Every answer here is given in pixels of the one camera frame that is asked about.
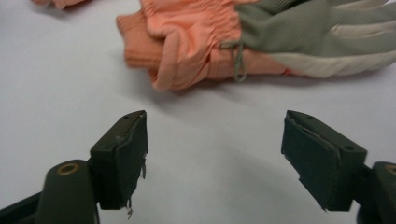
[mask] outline white background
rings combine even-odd
[[[101,223],[356,223],[324,212],[281,155],[288,109],[310,114],[396,162],[396,64],[353,77],[249,77],[154,91],[127,68],[115,23],[137,1],[95,0],[59,11],[0,3],[0,208],[43,187],[51,167],[87,160],[124,114],[148,112],[148,177],[134,214],[100,211]]]

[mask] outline white table surface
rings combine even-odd
[[[250,77],[154,91],[123,61],[115,23],[137,1],[95,0],[73,10],[0,3],[0,208],[39,192],[51,167],[87,160],[124,114],[148,112],[148,177],[134,214],[101,223],[356,223],[324,212],[280,153],[288,109],[310,114],[396,162],[396,64],[352,77]]]

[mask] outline gray glove palm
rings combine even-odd
[[[396,3],[262,0],[236,8],[240,43],[311,77],[349,75],[396,61]]]

